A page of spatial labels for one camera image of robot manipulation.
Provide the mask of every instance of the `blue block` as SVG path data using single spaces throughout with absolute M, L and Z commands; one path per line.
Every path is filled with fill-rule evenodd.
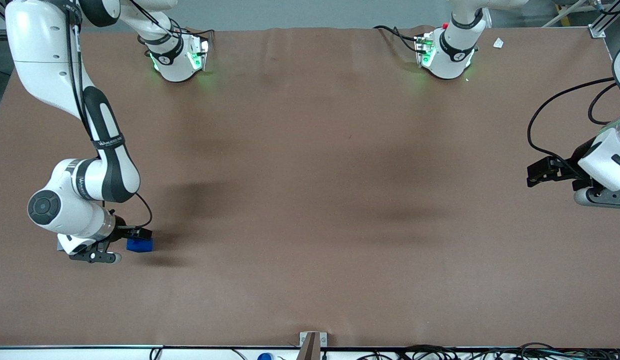
M 152 237 L 149 240 L 143 240 L 131 237 L 127 239 L 127 246 L 125 248 L 129 251 L 134 251 L 135 253 L 149 253 L 152 251 L 152 248 L 154 248 L 154 238 Z

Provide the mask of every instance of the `wire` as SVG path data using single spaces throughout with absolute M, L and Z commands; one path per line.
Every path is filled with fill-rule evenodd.
M 588 107 L 588 119 L 592 123 L 595 123 L 596 125 L 608 125 L 610 123 L 610 121 L 597 121 L 597 120 L 595 120 L 594 117 L 592 116 L 592 111 L 594 110 L 594 106 L 596 105 L 596 102 L 601 98 L 601 96 L 603 96 L 603 94 L 605 94 L 610 89 L 615 88 L 615 87 L 616 87 L 616 82 L 614 84 L 608 85 L 605 89 L 603 89 L 600 93 L 598 93 L 595 96 L 594 100 L 592 100 L 592 102 L 590 103 L 590 106 Z
M 203 31 L 203 32 L 202 32 L 202 31 L 201 31 L 201 32 L 200 32 L 200 31 L 197 31 L 197 32 L 191 32 L 190 30 L 188 30 L 188 29 L 186 29 L 186 28 L 184 28 L 184 27 L 179 27 L 179 30 L 185 30 L 185 31 L 186 31 L 188 34 L 190 34 L 190 35 L 202 35 L 202 34 L 207 34 L 207 33 L 210 33 L 210 34 L 212 34 L 212 35 L 213 35 L 213 34 L 215 34 L 215 33 L 216 33 L 216 31 L 215 31 L 214 29 L 208 29 L 208 30 L 205 30 L 205 31 Z
M 399 39 L 401 39 L 401 41 L 403 42 L 403 44 L 406 46 L 406 48 L 409 48 L 410 50 L 412 50 L 413 52 L 419 53 L 419 54 L 425 54 L 426 52 L 423 50 L 417 50 L 415 48 L 413 48 L 412 46 L 410 46 L 410 44 L 408 44 L 408 42 L 406 40 L 409 41 L 414 41 L 413 37 L 409 37 L 406 36 L 404 34 L 401 34 L 399 32 L 399 29 L 397 29 L 397 27 L 394 27 L 392 29 L 390 29 L 389 27 L 385 26 L 385 25 L 377 25 L 375 27 L 373 27 L 373 29 L 379 29 L 379 30 L 387 30 L 388 32 L 392 33 L 394 36 L 398 37 Z
M 153 348 L 152 350 L 150 350 L 150 360 L 158 360 L 162 352 L 163 352 L 163 348 L 158 348 L 158 349 Z
M 248 360 L 248 358 L 247 358 L 247 357 L 245 357 L 245 355 L 243 355 L 242 353 L 239 353 L 239 351 L 238 351 L 238 350 L 236 350 L 236 349 L 234 349 L 234 348 L 233 348 L 233 349 L 230 349 L 230 350 L 234 351 L 234 352 L 235 352 L 235 353 L 237 353 L 239 356 L 241 356 L 241 358 L 242 358 L 243 360 Z
M 139 5 L 138 3 L 136 3 L 135 0 L 129 0 L 129 2 L 132 3 L 132 5 L 134 5 L 134 7 L 136 7 L 137 10 L 139 10 L 139 12 L 141 14 L 143 14 L 143 16 L 145 16 L 149 21 L 152 21 L 152 23 L 158 27 L 160 27 L 161 29 L 165 30 L 165 32 L 167 32 L 168 34 L 170 34 L 171 37 L 178 39 L 180 37 L 180 34 L 177 34 L 176 32 L 174 32 L 173 30 L 168 30 L 165 27 L 163 27 L 163 25 L 161 25 L 161 23 L 159 23 L 159 21 L 154 18 L 154 16 L 152 16 L 151 13 L 149 13 L 147 10 L 143 9 L 143 7 L 141 5 Z
M 606 11 L 605 9 L 600 9 L 600 10 L 598 10 L 598 12 L 600 12 L 600 13 L 602 13 L 602 14 L 604 14 L 604 15 L 605 15 L 605 14 L 606 14 L 606 15 L 607 15 L 607 14 L 608 14 L 608 15 L 609 15 L 609 14 L 612 14 L 612 15 L 616 15 L 616 14 L 618 15 L 618 14 L 620 14 L 620 10 L 618 10 L 618 11 L 612 11 L 612 12 L 609 12 L 609 11 Z
M 146 208 L 147 208 L 147 210 L 148 210 L 148 213 L 150 214 L 150 219 L 149 219 L 149 220 L 148 220 L 145 224 L 135 226 L 135 228 L 140 229 L 140 228 L 142 228 L 142 227 L 146 227 L 146 226 L 150 225 L 150 223 L 152 222 L 152 219 L 154 218 L 154 215 L 152 214 L 152 208 L 150 207 L 150 205 L 148 204 L 148 202 L 147 202 L 147 201 L 145 201 L 145 199 L 143 198 L 143 196 L 140 196 L 140 194 L 139 194 L 139 193 L 135 193 L 135 195 L 137 196 L 137 198 L 139 198 L 139 199 L 141 199 L 141 201 L 143 201 L 143 203 L 145 204 L 145 207 L 146 207 Z
M 86 119 L 85 113 L 83 112 L 83 104 L 82 104 L 82 101 L 79 100 L 78 90 L 76 88 L 76 78 L 74 76 L 74 59 L 72 57 L 72 36 L 70 34 L 72 32 L 72 29 L 70 29 L 71 24 L 70 24 L 69 10 L 66 11 L 65 15 L 66 15 L 66 27 L 67 27 L 66 29 L 67 34 L 66 34 L 65 40 L 67 41 L 67 47 L 68 47 L 67 57 L 68 57 L 68 65 L 70 68 L 70 82 L 72 83 L 72 93 L 74 94 L 74 102 L 76 103 L 76 109 L 79 112 L 79 119 L 81 119 L 81 123 L 83 123 L 83 127 L 85 128 L 85 131 L 88 133 L 90 140 L 93 141 L 94 139 L 92 137 L 92 132 L 90 131 L 88 120 Z M 81 77 L 79 78 L 79 82 L 83 82 L 82 65 L 81 65 L 81 69 L 79 70 L 79 74 L 81 75 Z M 81 88 L 81 99 L 83 99 L 83 88 Z
M 8 72 L 5 72 L 5 71 L 1 71 L 1 70 L 0 70 L 0 74 L 7 75 L 7 76 L 12 76 L 12 74 L 10 74 Z
M 539 114 L 541 113 L 541 111 L 549 104 L 551 103 L 553 100 L 555 100 L 556 98 L 558 98 L 559 96 L 563 96 L 569 92 L 572 91 L 577 91 L 578 89 L 583 89 L 585 87 L 591 86 L 591 85 L 595 85 L 595 84 L 601 84 L 601 83 L 605 83 L 605 82 L 609 82 L 609 81 L 613 81 L 614 78 L 604 78 L 604 79 L 599 79 L 599 80 L 593 80 L 593 81 L 589 81 L 589 82 L 584 82 L 581 85 L 577 85 L 574 87 L 571 87 L 567 90 L 561 91 L 555 95 L 553 95 L 551 98 L 548 98 L 548 100 L 546 100 L 541 106 L 539 106 L 539 109 L 536 110 L 536 112 L 534 113 L 534 115 L 532 116 L 532 118 L 530 119 L 530 123 L 528 123 L 527 125 L 527 143 L 536 151 L 539 151 L 541 153 L 546 153 L 547 155 L 550 155 L 552 157 L 557 158 L 557 160 L 559 160 L 562 164 L 564 164 L 564 166 L 566 166 L 566 168 L 570 169 L 570 171 L 572 171 L 573 173 L 575 173 L 577 175 L 577 177 L 579 177 L 581 180 L 587 180 L 587 176 L 583 175 L 582 173 L 577 172 L 576 170 L 574 170 L 574 168 L 568 164 L 568 162 L 563 159 L 562 157 L 560 157 L 559 155 L 557 155 L 556 153 L 550 151 L 550 150 L 545 150 L 539 146 L 534 145 L 534 143 L 532 142 L 532 125 L 534 124 L 534 121 L 536 120 L 536 118 L 539 116 Z
M 370 357 L 375 357 L 377 359 L 381 357 L 381 358 L 385 358 L 385 360 L 394 360 L 393 358 L 389 357 L 388 355 L 383 355 L 382 353 L 380 354 L 378 351 L 376 351 L 374 353 L 371 353 L 369 355 L 366 355 L 366 356 L 362 356 L 362 357 L 358 358 L 357 360 L 366 360 L 367 358 L 370 358 Z

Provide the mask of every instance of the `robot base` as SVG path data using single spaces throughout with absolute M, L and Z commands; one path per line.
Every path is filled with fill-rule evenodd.
M 432 75 L 449 80 L 459 77 L 465 68 L 470 66 L 474 50 L 460 62 L 452 61 L 450 56 L 441 49 L 439 43 L 443 31 L 444 29 L 441 27 L 431 33 L 424 34 L 423 37 L 416 36 L 414 38 L 414 45 L 417 50 L 426 52 L 425 54 L 417 52 L 419 68 L 426 68 Z
M 183 34 L 184 47 L 172 64 L 163 64 L 161 56 L 158 59 L 150 53 L 154 69 L 169 82 L 184 82 L 197 71 L 205 71 L 205 62 L 209 52 L 209 41 L 199 36 Z

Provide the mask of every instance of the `brown paper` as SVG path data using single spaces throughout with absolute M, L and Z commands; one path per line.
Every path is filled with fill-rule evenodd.
M 569 182 L 525 186 L 544 157 L 525 140 L 534 110 L 610 76 L 587 30 L 486 30 L 446 81 L 378 30 L 218 32 L 210 72 L 175 84 L 135 34 L 83 39 L 156 251 L 120 241 L 120 264 L 70 261 L 31 223 L 55 164 L 94 150 L 14 76 L 0 111 L 0 345 L 286 345 L 321 330 L 331 346 L 620 347 L 620 210 L 579 207 Z M 594 136 L 600 87 L 550 105 L 535 141 L 568 157 Z M 620 94 L 595 116 L 620 116 Z M 136 199 L 108 207 L 147 219 Z

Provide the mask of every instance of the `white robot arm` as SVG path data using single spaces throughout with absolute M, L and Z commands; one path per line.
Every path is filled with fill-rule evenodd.
M 145 2 L 157 11 L 176 3 Z M 153 12 L 159 24 L 153 23 L 130 0 L 81 0 L 80 6 L 75 0 L 14 0 L 7 6 L 8 42 L 24 87 L 44 103 L 81 119 L 98 153 L 92 159 L 59 162 L 47 185 L 31 197 L 30 219 L 58 233 L 59 244 L 71 259 L 112 263 L 120 255 L 107 252 L 109 243 L 126 237 L 149 240 L 152 232 L 126 226 L 100 205 L 100 201 L 129 200 L 137 195 L 141 180 L 108 99 L 83 66 L 82 14 L 101 27 L 119 18 L 132 25 L 150 51 L 165 58 L 158 69 L 173 82 L 188 79 L 202 68 L 195 66 L 189 53 L 200 56 L 195 45 L 200 46 L 201 39 L 175 30 L 163 13 Z
M 620 51 L 612 62 L 612 74 L 620 90 Z M 579 205 L 620 209 L 620 118 L 605 125 L 569 159 L 548 156 L 529 166 L 527 173 L 528 187 L 572 179 Z
M 442 79 L 454 79 L 470 66 L 476 42 L 486 22 L 483 8 L 513 9 L 528 0 L 448 0 L 452 18 L 446 28 L 437 28 L 416 39 L 417 63 Z

